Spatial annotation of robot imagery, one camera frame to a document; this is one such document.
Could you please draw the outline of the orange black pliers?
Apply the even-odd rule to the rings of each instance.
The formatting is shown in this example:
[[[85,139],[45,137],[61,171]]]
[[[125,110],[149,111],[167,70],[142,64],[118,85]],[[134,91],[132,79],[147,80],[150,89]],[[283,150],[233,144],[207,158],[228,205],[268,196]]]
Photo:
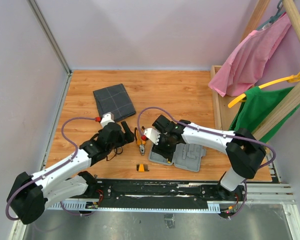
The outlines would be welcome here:
[[[142,156],[145,155],[145,145],[147,143],[146,140],[142,140],[141,136],[139,135],[139,131],[138,131],[138,128],[135,127],[134,128],[134,139],[135,139],[135,142],[136,142],[136,145],[138,146],[139,148],[139,152]]]

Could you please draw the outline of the grey plastic tool case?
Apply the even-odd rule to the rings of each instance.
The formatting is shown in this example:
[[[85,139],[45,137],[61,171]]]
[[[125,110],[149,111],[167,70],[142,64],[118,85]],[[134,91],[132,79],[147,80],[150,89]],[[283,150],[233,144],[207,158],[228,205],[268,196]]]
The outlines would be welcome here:
[[[199,172],[201,168],[201,160],[206,156],[207,150],[198,144],[183,144],[176,146],[175,152],[172,156],[172,163],[167,163],[167,158],[150,151],[148,160],[153,163],[162,164],[166,166],[174,165],[176,168]]]

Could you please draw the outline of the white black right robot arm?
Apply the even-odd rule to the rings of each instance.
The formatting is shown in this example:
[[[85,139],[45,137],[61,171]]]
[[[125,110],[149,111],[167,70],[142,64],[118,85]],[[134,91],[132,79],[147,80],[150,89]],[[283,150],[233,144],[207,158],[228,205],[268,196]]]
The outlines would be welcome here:
[[[215,188],[222,200],[232,198],[243,181],[255,177],[266,155],[262,143],[245,128],[222,131],[187,120],[173,122],[160,115],[152,127],[144,130],[144,135],[153,143],[152,151],[166,159],[174,156],[179,144],[195,144],[227,155],[230,169]]]

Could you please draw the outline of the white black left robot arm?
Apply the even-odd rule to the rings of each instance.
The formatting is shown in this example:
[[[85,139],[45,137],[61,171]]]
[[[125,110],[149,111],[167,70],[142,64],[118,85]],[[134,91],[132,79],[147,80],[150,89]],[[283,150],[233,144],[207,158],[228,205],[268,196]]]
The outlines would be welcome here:
[[[18,174],[6,199],[6,217],[28,225],[57,202],[80,195],[93,197],[97,185],[86,169],[134,140],[134,133],[125,121],[108,122],[89,140],[75,146],[75,151],[63,160],[39,172]]]

